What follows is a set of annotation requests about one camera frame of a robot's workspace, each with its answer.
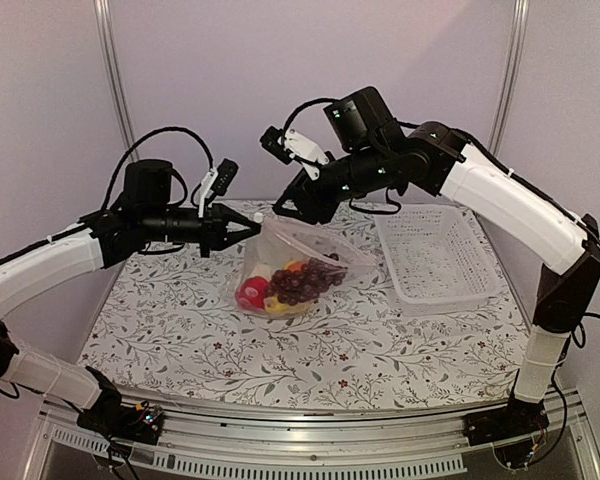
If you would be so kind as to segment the white cauliflower toy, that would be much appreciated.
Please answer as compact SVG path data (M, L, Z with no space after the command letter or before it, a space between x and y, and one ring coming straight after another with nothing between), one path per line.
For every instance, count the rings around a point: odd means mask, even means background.
M266 263L257 263L250 271L248 277L261 277L269 281L274 273L275 269L271 265Z

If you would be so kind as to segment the clear zip top bag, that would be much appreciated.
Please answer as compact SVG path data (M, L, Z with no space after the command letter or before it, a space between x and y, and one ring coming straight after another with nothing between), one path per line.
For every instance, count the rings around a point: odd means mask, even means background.
M265 217L249 239L224 294L238 310L269 319L311 309L373 272L376 258L325 229L282 217Z

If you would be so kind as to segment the red pepper toy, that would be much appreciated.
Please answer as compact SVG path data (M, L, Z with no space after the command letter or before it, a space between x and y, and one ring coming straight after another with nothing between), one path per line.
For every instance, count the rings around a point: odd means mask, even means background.
M265 293L268 287L269 281L264 277L247 278L235 292L237 305L247 311L264 311Z

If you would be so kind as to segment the dark red grape bunch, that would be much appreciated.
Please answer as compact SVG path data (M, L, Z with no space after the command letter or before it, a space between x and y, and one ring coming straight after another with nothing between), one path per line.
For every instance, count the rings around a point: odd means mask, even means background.
M292 261L276 270L269 280L265 298L277 296L288 305L314 302L332 287L340 286L348 274L348 268L328 263L327 259L336 261L339 257L335 253L323 259L311 257Z

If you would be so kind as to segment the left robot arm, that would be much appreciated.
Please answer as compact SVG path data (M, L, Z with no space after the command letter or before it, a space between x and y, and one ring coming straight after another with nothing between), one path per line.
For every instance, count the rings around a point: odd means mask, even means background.
M108 434L128 426L128 412L106 377L10 337L6 315L84 274L117 265L151 242L196 244L202 256L256 236L261 225L223 204L204 212L178 207L141 213L97 211L0 261L0 381L88 410Z

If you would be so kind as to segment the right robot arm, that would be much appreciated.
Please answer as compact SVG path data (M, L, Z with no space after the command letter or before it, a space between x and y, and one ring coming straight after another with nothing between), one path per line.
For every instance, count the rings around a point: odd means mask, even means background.
M485 217L543 262L530 338L513 400L497 427L517 436L532 424L570 333L581 322L600 280L593 219L576 218L505 169L468 133L425 122L405 133L392 120L376 129L345 131L336 159L291 129L268 128L262 147L285 164L303 166L276 201L278 215L309 224L331 221L338 205L383 189L415 185Z

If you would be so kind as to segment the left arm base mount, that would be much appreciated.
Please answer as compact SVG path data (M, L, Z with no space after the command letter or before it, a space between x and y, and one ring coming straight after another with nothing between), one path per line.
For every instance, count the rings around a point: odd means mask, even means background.
M164 409L144 400L133 406L123 405L119 396L99 398L78 414L77 425L105 439L122 439L156 445L164 425Z

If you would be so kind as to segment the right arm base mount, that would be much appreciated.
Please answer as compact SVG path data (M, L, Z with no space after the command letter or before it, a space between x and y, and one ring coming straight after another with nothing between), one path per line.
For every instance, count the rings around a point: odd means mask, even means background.
M470 446L491 444L496 460L512 470L532 463L549 426L543 401L533 404L513 396L505 406L467 414L462 422Z

